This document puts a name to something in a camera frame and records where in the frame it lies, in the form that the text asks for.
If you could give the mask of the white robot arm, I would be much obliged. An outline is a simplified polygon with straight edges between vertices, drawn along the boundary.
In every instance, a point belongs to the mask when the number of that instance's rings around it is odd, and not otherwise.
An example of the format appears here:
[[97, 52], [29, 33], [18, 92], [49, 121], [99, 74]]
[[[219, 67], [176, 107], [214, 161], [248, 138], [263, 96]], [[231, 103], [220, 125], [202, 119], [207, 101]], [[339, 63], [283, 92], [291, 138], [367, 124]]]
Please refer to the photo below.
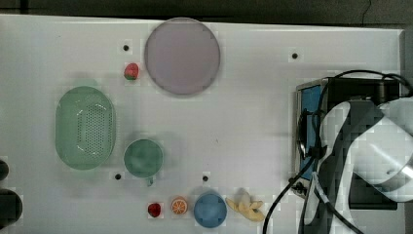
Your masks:
[[412, 132], [370, 100], [334, 106], [319, 130], [322, 155], [312, 171], [299, 234], [364, 234], [350, 209], [361, 177], [388, 199], [412, 200]]

